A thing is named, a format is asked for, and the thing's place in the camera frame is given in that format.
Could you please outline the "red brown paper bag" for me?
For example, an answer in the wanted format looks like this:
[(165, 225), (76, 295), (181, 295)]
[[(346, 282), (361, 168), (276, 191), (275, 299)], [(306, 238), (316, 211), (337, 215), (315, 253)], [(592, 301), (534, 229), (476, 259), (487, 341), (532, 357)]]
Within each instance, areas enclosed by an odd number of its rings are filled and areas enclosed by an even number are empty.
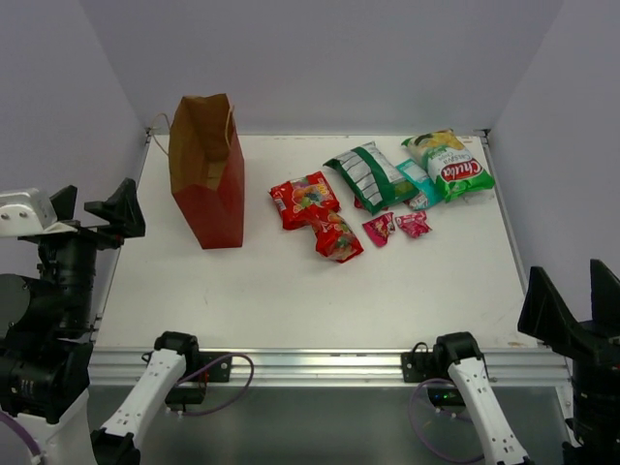
[(181, 98), (170, 125), (170, 191), (200, 247), (243, 244), (244, 156), (225, 93)]

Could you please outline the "teal snack packet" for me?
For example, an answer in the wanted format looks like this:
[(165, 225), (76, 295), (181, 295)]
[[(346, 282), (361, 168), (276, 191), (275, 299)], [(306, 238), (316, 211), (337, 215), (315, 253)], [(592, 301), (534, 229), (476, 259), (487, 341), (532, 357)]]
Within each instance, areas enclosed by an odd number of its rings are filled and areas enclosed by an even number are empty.
[(396, 168), (418, 189), (418, 193), (413, 198), (405, 201), (412, 210), (427, 210), (443, 200), (441, 193), (427, 172), (414, 160), (406, 160), (398, 164)]

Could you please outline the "green Chuba chips bag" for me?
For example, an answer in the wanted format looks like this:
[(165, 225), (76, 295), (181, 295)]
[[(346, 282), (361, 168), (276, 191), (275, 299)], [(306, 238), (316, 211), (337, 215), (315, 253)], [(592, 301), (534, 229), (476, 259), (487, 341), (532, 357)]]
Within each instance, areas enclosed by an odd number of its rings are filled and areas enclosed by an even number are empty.
[(445, 202), (495, 187), (495, 179), (452, 129), (409, 137), (401, 145), (428, 174)]

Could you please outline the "red gummy candy bag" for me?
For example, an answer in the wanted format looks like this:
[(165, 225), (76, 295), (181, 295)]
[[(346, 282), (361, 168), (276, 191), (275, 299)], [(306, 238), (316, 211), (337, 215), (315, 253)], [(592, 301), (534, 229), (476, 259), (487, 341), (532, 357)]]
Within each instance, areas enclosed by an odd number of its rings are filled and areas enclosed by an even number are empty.
[(340, 202), (320, 170), (274, 186), (269, 194), (286, 231), (304, 227), (308, 216), (321, 209), (340, 210)]

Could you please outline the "dark green chips bag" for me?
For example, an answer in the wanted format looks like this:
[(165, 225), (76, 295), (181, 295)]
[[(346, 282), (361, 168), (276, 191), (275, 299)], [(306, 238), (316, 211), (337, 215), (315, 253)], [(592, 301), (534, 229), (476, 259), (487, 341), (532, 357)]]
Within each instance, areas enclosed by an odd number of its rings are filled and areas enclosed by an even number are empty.
[(378, 148), (375, 141), (352, 148), (324, 163), (338, 172), (370, 214), (415, 198), (419, 188)]

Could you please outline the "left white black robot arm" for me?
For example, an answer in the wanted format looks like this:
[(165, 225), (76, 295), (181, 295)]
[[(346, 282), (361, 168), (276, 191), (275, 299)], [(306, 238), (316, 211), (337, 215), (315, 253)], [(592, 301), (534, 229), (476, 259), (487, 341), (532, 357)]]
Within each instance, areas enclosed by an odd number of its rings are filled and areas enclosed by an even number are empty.
[(78, 190), (39, 189), (1, 196), (1, 234), (34, 243), (38, 276), (1, 277), (1, 420), (34, 464), (137, 464), (157, 411), (179, 380), (202, 367), (195, 336), (167, 331), (123, 403), (97, 430), (88, 425), (90, 311), (98, 254), (145, 234), (136, 182), (127, 178), (75, 216)]

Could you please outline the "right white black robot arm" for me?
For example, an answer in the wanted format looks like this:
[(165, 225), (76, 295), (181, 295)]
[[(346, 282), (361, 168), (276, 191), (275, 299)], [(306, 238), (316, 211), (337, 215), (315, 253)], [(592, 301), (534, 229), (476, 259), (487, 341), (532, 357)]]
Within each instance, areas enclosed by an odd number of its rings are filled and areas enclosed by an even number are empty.
[[(598, 259), (590, 262), (592, 317), (578, 322), (546, 271), (534, 266), (519, 332), (543, 342), (573, 364), (573, 415), (566, 421), (576, 443), (564, 443), (566, 464), (619, 461), (619, 279)], [(472, 334), (438, 337), (431, 367), (460, 391), (488, 464), (528, 464), (488, 382), (484, 357)]]

